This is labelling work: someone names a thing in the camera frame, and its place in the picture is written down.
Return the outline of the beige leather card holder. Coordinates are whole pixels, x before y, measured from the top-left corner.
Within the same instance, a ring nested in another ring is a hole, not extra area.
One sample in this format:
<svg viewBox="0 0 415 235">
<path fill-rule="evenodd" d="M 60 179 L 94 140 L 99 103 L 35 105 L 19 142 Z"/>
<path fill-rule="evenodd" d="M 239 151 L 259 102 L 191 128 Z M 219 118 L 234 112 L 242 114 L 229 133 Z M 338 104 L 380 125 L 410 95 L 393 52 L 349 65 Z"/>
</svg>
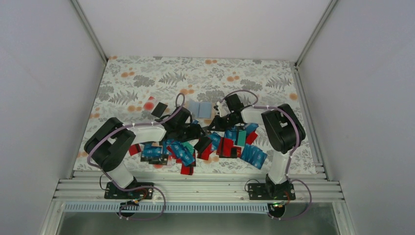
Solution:
<svg viewBox="0 0 415 235">
<path fill-rule="evenodd" d="M 189 101 L 188 110 L 194 118 L 210 119 L 212 116 L 212 103 Z"/>
</svg>

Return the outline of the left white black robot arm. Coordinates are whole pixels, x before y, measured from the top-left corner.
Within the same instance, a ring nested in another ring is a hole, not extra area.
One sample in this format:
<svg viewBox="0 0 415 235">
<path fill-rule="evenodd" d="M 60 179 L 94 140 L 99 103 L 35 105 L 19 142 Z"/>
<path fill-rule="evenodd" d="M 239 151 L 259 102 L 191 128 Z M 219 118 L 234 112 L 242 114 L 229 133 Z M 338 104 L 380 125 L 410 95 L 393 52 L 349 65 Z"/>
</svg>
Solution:
<svg viewBox="0 0 415 235">
<path fill-rule="evenodd" d="M 99 168 L 117 187 L 123 198 L 136 193 L 135 177 L 123 160 L 133 144 L 148 142 L 193 141 L 207 134 L 191 118 L 190 111 L 179 106 L 170 115 L 148 123 L 124 124 L 119 119 L 108 119 L 84 145 L 87 163 Z"/>
</svg>

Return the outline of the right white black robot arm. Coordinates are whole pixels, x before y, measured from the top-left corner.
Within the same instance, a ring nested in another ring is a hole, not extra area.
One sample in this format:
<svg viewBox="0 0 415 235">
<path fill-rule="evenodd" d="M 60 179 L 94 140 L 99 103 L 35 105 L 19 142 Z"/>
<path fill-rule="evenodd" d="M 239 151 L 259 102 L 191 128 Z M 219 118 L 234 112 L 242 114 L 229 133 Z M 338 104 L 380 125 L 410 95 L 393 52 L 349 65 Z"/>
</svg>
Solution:
<svg viewBox="0 0 415 235">
<path fill-rule="evenodd" d="M 306 132 L 292 107 L 283 103 L 279 106 L 244 105 L 237 94 L 224 98 L 229 113 L 221 113 L 221 102 L 215 110 L 218 114 L 208 126 L 210 131 L 224 132 L 237 124 L 258 124 L 265 128 L 268 142 L 274 151 L 281 154 L 273 157 L 267 174 L 265 193 L 270 199 L 278 199 L 284 193 L 283 183 L 289 181 L 288 171 L 292 155 L 306 137 Z"/>
</svg>

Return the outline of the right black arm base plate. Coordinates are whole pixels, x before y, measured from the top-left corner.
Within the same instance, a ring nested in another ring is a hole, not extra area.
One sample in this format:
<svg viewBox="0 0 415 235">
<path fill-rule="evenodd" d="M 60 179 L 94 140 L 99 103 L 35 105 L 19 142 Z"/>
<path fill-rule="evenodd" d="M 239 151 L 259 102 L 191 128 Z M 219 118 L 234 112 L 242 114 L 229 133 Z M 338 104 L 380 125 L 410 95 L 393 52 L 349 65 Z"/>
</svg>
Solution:
<svg viewBox="0 0 415 235">
<path fill-rule="evenodd" d="M 248 195 L 250 200 L 295 200 L 294 185 L 288 181 L 274 185 L 272 183 L 249 183 Z"/>
</svg>

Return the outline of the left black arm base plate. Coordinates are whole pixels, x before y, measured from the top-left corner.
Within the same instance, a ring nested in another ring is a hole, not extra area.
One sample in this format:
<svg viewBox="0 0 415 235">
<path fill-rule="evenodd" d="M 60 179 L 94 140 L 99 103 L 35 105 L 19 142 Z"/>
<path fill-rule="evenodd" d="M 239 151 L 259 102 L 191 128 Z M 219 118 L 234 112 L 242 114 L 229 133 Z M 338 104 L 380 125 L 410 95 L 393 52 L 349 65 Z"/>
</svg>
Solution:
<svg viewBox="0 0 415 235">
<path fill-rule="evenodd" d="M 105 188 L 105 199 L 122 199 L 122 200 L 150 200 L 153 197 L 154 190 L 152 188 L 136 189 L 132 191 L 122 191 L 112 182 L 108 182 Z"/>
</svg>

